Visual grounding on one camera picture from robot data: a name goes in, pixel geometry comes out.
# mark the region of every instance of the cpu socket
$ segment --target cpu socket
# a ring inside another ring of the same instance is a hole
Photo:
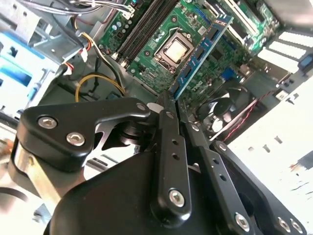
[[[190,34],[175,32],[157,50],[154,60],[170,73],[175,73],[177,67],[190,55],[193,49]]]

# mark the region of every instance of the green circuit board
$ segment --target green circuit board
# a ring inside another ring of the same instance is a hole
[[[223,6],[226,10],[231,12],[230,8],[227,6],[224,0],[218,1],[220,2],[221,6]],[[259,0],[247,0],[247,1],[251,3],[251,5],[257,5],[258,3],[260,3]],[[276,31],[280,27],[280,24],[265,3],[262,3],[259,6],[259,12],[264,17],[263,22],[259,22],[258,19],[256,19],[255,16],[251,14],[251,12],[248,10],[245,4],[240,4],[239,8],[257,27],[258,33],[256,35],[248,36],[248,38],[250,38],[253,41],[253,43],[246,46],[246,48],[250,51],[250,54],[255,55],[262,49],[267,39],[275,35]],[[239,21],[236,17],[234,18],[234,21],[240,24],[241,26],[244,26],[243,22]]]
[[[117,13],[110,25],[107,27],[104,36],[100,39],[99,44],[105,46],[108,52],[114,53],[122,45],[131,30],[136,26],[145,10],[153,0],[146,0],[139,10],[136,10],[134,16],[129,20],[122,13]],[[126,0],[125,5],[129,5],[132,0]]]
[[[153,0],[144,1],[141,8],[134,12],[134,16],[130,19],[131,22],[122,13],[116,14],[100,40],[100,44],[106,48],[108,54],[114,54],[118,51],[118,48],[152,2]],[[264,38],[262,32],[265,32],[265,28],[271,22],[272,17],[271,12],[269,14],[268,11],[268,9],[265,10],[265,14],[268,14],[268,17],[265,17],[267,20],[258,25],[260,34],[254,39],[255,43],[251,48],[242,46],[229,31],[219,40],[215,49],[204,61],[181,96],[189,110],[205,102],[225,82],[222,76],[225,70],[231,69],[233,71],[231,79],[242,79],[239,73],[240,65],[247,63],[251,59],[251,54],[253,55],[262,48],[260,43]],[[185,0],[181,0],[136,58],[129,63],[127,71],[155,94],[160,94],[163,90],[169,89],[188,58],[181,61],[175,72],[169,72],[155,60],[155,53],[175,32],[188,35],[189,41],[192,42],[193,47],[196,47],[209,28],[208,21],[211,22],[214,19],[215,16],[212,12],[203,8],[197,1],[187,3]],[[123,58],[119,58],[117,61],[121,63]]]
[[[169,31],[180,27],[180,32],[190,34],[192,43],[196,46],[201,40],[204,30],[209,27],[209,24],[195,11],[195,8],[198,6],[181,1],[128,67],[129,72],[157,94],[167,90],[176,77],[176,74],[170,74],[168,70],[154,60],[156,50],[170,37]],[[156,42],[160,32],[165,32],[165,34],[161,40]],[[220,75],[226,68],[230,67],[237,72],[239,68],[235,66],[236,63],[244,63],[250,58],[245,49],[237,48],[237,45],[226,37],[218,42],[216,49],[221,53],[221,57],[217,60],[210,55],[189,83],[187,90],[182,94],[187,107],[195,107],[204,102],[217,90],[224,83]],[[184,63],[185,61],[177,68],[177,73]]]

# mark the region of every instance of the screw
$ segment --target screw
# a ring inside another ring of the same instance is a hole
[[[74,146],[82,146],[85,143],[85,138],[82,134],[72,132],[67,135],[67,141]]]
[[[171,119],[174,119],[174,115],[171,113],[171,112],[166,112],[166,115],[171,118]]]
[[[281,217],[278,217],[278,222],[280,226],[282,226],[287,231],[287,233],[291,232],[289,225]]]
[[[137,107],[138,107],[138,109],[146,110],[146,108],[143,104],[137,103]]]
[[[226,151],[226,147],[222,143],[219,144],[219,148],[223,151]]]
[[[195,131],[200,131],[199,127],[197,127],[195,124],[191,124],[191,126]]]
[[[250,231],[250,226],[246,218],[244,218],[241,214],[236,213],[235,219],[240,228],[242,228],[246,232]]]
[[[50,117],[41,117],[38,124],[45,129],[53,129],[57,126],[57,121]]]
[[[177,190],[171,190],[169,193],[171,202],[174,203],[177,207],[183,207],[185,204],[185,198],[183,195]]]
[[[300,234],[303,234],[302,228],[293,219],[290,219],[290,221],[292,226],[297,229]]]

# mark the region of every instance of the blue ram stick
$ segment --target blue ram stick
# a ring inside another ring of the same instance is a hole
[[[197,73],[198,69],[225,33],[233,19],[233,17],[227,15],[220,15],[208,28],[170,88],[170,91],[174,94],[175,100],[178,100],[182,92],[186,89],[191,79]]]

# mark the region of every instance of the motherboard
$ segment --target motherboard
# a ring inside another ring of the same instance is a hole
[[[203,58],[181,95],[189,110],[230,79],[245,78],[247,64],[279,28],[259,0],[127,0],[132,12],[117,13],[100,44],[154,94],[168,90],[220,15],[234,20]]]

